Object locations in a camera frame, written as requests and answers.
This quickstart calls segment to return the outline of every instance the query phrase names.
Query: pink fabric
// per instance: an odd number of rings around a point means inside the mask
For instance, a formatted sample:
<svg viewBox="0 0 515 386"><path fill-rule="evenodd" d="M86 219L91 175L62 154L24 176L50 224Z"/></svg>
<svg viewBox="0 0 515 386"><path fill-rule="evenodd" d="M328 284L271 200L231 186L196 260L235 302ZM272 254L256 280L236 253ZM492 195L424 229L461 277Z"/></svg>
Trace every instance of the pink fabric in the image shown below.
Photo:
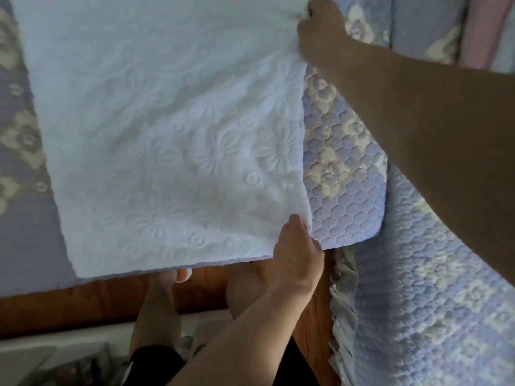
<svg viewBox="0 0 515 386"><path fill-rule="evenodd" d="M461 42L460 66L489 70L514 0L472 0Z"/></svg>

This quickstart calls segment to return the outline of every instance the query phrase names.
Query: black pants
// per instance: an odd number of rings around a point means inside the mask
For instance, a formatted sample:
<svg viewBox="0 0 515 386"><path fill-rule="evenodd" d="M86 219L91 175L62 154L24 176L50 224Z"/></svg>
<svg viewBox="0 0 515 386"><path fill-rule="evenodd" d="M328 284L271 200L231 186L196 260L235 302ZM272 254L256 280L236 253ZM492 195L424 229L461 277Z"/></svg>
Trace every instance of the black pants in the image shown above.
<svg viewBox="0 0 515 386"><path fill-rule="evenodd" d="M140 348L132 354L123 386L165 386L186 364L173 349L164 345ZM274 386L318 385L315 374L293 339L286 346Z"/></svg>

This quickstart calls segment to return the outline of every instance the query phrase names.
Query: white bedsheet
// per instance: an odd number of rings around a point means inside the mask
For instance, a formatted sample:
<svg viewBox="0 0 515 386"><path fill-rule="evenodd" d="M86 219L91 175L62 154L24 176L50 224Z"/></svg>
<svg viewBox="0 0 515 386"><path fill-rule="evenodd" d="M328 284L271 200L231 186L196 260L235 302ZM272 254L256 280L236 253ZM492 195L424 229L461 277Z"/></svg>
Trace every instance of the white bedsheet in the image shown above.
<svg viewBox="0 0 515 386"><path fill-rule="evenodd" d="M11 0L79 277L271 255L302 182L307 0Z"/></svg>

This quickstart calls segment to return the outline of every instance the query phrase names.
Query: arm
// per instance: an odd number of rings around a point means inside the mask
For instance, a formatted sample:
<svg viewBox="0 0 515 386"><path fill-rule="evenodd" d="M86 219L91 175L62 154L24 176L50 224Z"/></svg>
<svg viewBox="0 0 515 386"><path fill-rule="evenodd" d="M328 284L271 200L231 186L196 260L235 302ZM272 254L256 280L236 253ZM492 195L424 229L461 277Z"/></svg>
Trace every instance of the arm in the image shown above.
<svg viewBox="0 0 515 386"><path fill-rule="evenodd" d="M323 251L299 216L274 249L273 286L221 336L191 359L170 386L272 385L293 329L323 271Z"/></svg>
<svg viewBox="0 0 515 386"><path fill-rule="evenodd" d="M515 76L412 60L345 33L312 0L300 48L439 218L515 285Z"/></svg>

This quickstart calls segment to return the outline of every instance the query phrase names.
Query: hand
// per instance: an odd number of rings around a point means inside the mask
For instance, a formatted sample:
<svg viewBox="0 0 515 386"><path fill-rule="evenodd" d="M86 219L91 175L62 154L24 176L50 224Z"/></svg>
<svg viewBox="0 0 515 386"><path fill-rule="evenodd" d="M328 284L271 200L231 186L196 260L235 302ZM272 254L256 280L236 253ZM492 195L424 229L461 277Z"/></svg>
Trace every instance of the hand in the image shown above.
<svg viewBox="0 0 515 386"><path fill-rule="evenodd" d="M310 237L306 224L294 214L283 226L274 248L275 285L311 294L322 276L324 253Z"/></svg>
<svg viewBox="0 0 515 386"><path fill-rule="evenodd" d="M332 0L311 0L307 8L310 17L297 27L300 53L308 64L324 73L335 47L345 46L351 38L345 30L345 19Z"/></svg>

